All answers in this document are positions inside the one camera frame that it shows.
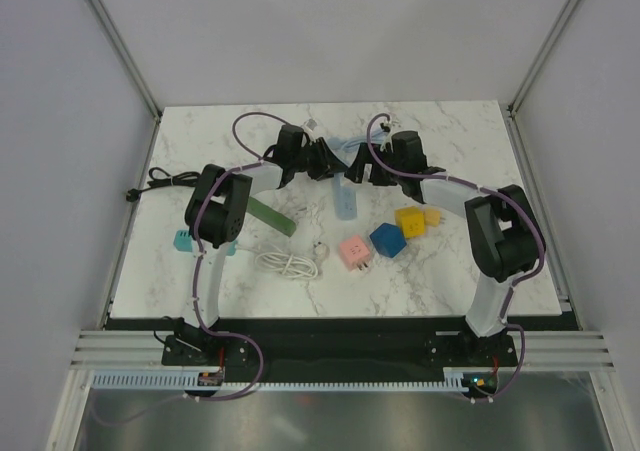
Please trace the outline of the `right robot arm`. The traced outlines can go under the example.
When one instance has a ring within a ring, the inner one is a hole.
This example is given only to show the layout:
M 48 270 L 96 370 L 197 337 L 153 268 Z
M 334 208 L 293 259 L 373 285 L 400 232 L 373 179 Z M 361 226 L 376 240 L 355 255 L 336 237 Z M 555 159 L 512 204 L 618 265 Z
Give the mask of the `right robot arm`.
M 507 328 L 515 288 L 544 267 L 546 243 L 526 193 L 515 184 L 497 189 L 475 184 L 430 165 L 415 131 L 397 132 L 380 144 L 365 138 L 345 177 L 362 182 L 366 166 L 371 184 L 398 185 L 414 201 L 465 220 L 480 275 L 457 348 L 465 362 L 483 363 L 494 352 L 491 337 Z

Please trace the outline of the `small yellow plug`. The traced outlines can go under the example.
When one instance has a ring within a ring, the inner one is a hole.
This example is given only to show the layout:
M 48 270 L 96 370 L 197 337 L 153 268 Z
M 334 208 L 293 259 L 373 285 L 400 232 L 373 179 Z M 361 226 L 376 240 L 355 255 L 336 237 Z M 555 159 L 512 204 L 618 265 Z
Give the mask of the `small yellow plug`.
M 442 212 L 435 208 L 426 208 L 424 210 L 424 221 L 428 227 L 438 227 L 445 221 Z

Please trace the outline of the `yellow cube plug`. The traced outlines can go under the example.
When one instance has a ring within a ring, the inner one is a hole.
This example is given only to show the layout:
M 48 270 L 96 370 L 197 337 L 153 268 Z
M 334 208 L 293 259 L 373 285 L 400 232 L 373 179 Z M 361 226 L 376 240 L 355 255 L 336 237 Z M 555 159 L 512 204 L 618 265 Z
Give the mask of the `yellow cube plug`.
M 405 239 L 413 239 L 426 233 L 423 211 L 416 206 L 396 209 L 394 219 Z

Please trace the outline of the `blue cube plug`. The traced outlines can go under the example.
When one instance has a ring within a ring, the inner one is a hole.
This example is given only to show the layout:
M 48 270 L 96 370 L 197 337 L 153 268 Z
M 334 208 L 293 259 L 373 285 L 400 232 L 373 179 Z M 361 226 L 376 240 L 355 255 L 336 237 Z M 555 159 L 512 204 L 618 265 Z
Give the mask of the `blue cube plug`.
M 407 246 L 401 229 L 390 223 L 382 223 L 369 238 L 375 250 L 387 258 L 395 258 Z

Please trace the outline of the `green power strip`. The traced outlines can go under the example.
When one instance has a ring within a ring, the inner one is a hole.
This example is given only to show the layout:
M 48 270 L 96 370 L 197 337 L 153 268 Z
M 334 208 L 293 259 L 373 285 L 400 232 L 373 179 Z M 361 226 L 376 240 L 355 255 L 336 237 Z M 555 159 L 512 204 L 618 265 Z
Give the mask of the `green power strip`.
M 292 237 L 297 229 L 293 220 L 254 197 L 250 197 L 248 200 L 247 212 L 287 237 Z

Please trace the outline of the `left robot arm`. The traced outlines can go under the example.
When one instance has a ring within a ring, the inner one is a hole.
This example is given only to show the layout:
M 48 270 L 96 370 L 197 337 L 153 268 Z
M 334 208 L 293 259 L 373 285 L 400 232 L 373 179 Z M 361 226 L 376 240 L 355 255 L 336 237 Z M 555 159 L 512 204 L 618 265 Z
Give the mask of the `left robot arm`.
M 205 166 L 185 211 L 196 263 L 184 320 L 209 328 L 220 318 L 223 269 L 230 245 L 242 230 L 250 197 L 281 189 L 298 173 L 321 181 L 347 168 L 323 138 L 312 140 L 294 125 L 282 126 L 276 143 L 253 163 L 229 169 Z

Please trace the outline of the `light blue power strip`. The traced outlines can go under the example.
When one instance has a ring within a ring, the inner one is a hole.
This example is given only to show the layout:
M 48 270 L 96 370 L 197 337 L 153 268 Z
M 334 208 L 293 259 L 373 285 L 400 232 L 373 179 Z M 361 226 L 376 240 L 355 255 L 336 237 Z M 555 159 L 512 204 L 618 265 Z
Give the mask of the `light blue power strip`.
M 332 179 L 334 211 L 341 221 L 353 221 L 358 216 L 356 193 L 352 187 L 346 186 L 343 176 L 337 174 Z

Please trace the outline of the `pink cube socket adapter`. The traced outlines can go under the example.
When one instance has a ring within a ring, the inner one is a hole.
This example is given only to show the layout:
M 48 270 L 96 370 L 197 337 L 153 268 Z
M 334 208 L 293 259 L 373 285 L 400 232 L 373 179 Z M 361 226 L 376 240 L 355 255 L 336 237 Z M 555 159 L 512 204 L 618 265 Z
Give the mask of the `pink cube socket adapter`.
M 359 235 L 342 241 L 338 246 L 338 253 L 348 271 L 367 268 L 372 257 L 370 248 Z

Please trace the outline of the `teal power strip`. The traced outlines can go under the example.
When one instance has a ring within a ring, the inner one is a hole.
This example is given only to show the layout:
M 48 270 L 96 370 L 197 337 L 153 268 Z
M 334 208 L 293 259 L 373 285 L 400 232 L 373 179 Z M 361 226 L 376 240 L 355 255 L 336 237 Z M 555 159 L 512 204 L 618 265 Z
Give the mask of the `teal power strip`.
M 233 256 L 236 253 L 236 244 L 237 241 L 233 241 L 228 250 L 227 250 L 227 256 Z M 175 233 L 174 236 L 174 240 L 173 240 L 173 246 L 174 248 L 179 251 L 179 252 L 186 252 L 186 253 L 195 253 L 196 250 L 196 243 L 193 240 L 193 238 L 191 237 L 190 233 L 188 230 L 178 230 Z

